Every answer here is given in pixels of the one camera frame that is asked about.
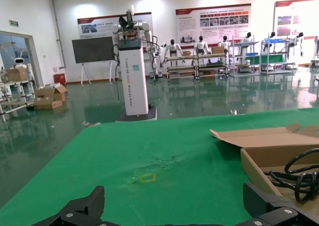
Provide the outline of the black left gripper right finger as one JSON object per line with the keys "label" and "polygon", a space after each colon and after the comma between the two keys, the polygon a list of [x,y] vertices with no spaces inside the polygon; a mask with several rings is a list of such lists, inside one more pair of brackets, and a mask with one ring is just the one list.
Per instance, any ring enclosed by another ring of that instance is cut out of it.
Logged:
{"label": "black left gripper right finger", "polygon": [[244,208],[251,219],[241,226],[317,226],[319,217],[282,196],[267,194],[252,183],[243,184]]}

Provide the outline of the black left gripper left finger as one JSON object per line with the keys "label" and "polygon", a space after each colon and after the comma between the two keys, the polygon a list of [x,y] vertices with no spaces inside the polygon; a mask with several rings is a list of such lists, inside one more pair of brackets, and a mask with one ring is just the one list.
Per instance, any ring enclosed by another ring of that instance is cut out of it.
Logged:
{"label": "black left gripper left finger", "polygon": [[88,196],[69,201],[58,213],[36,226],[106,226],[101,220],[105,206],[105,188],[97,186]]}

